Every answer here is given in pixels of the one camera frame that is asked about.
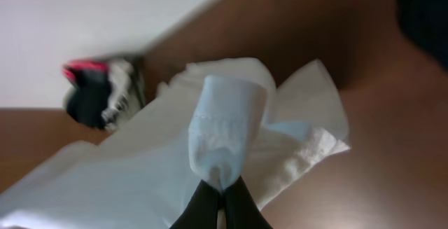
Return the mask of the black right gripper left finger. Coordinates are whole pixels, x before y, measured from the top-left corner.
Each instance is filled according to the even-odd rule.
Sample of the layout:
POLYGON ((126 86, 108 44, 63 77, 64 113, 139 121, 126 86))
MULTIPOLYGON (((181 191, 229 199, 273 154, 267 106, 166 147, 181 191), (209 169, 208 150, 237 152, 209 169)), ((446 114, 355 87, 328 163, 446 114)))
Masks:
POLYGON ((205 181, 200 181, 182 215, 170 229, 217 229, 221 194, 205 181))

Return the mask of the white printed t-shirt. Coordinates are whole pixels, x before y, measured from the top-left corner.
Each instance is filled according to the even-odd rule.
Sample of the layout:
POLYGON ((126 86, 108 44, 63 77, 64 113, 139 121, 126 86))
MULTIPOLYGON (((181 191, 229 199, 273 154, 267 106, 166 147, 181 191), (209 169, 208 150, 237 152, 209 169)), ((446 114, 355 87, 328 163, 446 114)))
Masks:
POLYGON ((314 60, 277 87, 255 58, 189 64, 108 139, 59 150, 1 195, 2 228, 169 228, 199 186, 242 179, 261 210, 347 151, 335 84, 314 60))

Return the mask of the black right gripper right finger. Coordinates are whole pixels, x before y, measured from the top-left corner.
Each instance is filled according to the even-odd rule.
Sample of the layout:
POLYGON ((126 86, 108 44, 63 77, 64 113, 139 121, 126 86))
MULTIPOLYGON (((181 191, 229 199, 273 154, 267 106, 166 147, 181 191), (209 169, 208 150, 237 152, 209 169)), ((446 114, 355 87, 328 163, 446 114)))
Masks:
POLYGON ((241 177, 225 189, 223 204, 227 229, 272 229, 241 177))

